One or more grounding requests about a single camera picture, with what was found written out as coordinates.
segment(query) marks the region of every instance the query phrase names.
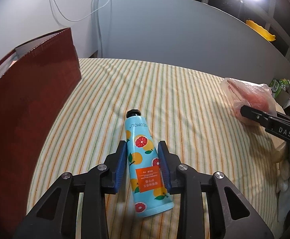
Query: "red cardboard box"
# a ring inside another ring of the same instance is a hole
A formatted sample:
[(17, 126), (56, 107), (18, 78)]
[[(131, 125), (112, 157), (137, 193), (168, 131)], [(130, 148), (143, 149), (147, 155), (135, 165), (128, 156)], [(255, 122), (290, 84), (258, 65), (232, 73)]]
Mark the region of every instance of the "red cardboard box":
[(42, 146), (80, 79), (70, 28), (26, 42), (0, 61), (0, 238), (11, 238), (26, 215)]

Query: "plastic bag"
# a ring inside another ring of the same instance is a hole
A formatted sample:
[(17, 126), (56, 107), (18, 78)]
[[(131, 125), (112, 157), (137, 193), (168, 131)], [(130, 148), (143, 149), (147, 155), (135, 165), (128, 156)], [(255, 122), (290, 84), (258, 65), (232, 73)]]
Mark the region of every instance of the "plastic bag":
[(259, 125), (241, 115), (240, 108), (243, 105), (277, 116), (276, 102), (268, 85), (225, 78), (220, 86), (233, 106), (235, 117), (241, 122), (247, 125)]

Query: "yellow cloth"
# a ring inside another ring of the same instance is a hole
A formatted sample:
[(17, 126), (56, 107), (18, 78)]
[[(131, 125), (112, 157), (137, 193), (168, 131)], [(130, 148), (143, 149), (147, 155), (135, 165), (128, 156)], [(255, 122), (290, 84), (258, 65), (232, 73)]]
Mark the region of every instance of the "yellow cloth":
[(246, 20), (246, 24), (252, 28), (253, 30), (255, 30), (258, 34), (260, 34), (262, 37), (264, 37), (266, 40), (268, 41), (275, 41), (276, 40), (276, 36), (275, 35), (271, 35), (266, 29), (264, 29), (263, 27), (259, 26), (257, 23), (251, 21), (251, 20)]
[[(82, 80), (56, 118), (38, 159), (28, 211), (63, 172), (87, 172), (115, 152), (119, 141), (126, 139), (126, 112), (139, 109), (155, 146), (165, 140), (182, 163), (202, 173), (222, 171), (278, 233), (277, 169), (270, 154), (282, 140), (232, 116), (220, 87), (223, 78), (134, 60), (80, 59), (80, 66)], [(106, 196), (110, 238), (175, 239), (180, 195), (172, 197), (172, 210), (138, 219), (127, 179), (118, 195)], [(82, 198), (79, 202), (76, 238), (80, 238)]]

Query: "white cable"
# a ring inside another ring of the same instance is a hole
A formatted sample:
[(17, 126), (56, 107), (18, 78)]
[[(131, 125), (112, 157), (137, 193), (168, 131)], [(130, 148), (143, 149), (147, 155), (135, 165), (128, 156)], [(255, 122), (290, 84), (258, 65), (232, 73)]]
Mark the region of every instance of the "white cable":
[(55, 0), (53, 0), (53, 1), (54, 1), (54, 3), (55, 3), (55, 6), (56, 6), (56, 8), (58, 9), (59, 13), (62, 15), (62, 17), (63, 17), (64, 19), (66, 19), (67, 21), (70, 21), (70, 22), (79, 22), (79, 21), (81, 21), (81, 20), (83, 20), (83, 19), (89, 17), (90, 15), (92, 15), (92, 14), (93, 14), (94, 12), (96, 12), (97, 10), (103, 8), (105, 5), (107, 5), (107, 4), (110, 2), (110, 0), (108, 0), (108, 1), (106, 2), (106, 4), (104, 4), (104, 5), (101, 6), (100, 8), (97, 8), (96, 10), (92, 11), (89, 15), (86, 15), (85, 17), (83, 17), (83, 18), (80, 19), (80, 20), (75, 20), (75, 21), (74, 21), (74, 20), (69, 20), (67, 17), (65, 17), (65, 16), (63, 15), (63, 13), (60, 11), (60, 9), (59, 9), (58, 4), (56, 3), (56, 1), (55, 1)]

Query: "orange label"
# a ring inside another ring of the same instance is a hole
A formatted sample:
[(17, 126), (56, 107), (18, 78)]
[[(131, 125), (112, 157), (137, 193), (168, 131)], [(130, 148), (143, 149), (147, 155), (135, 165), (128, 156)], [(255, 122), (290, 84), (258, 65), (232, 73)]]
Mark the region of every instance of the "orange label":
[(140, 192), (162, 187), (159, 165), (136, 169)]

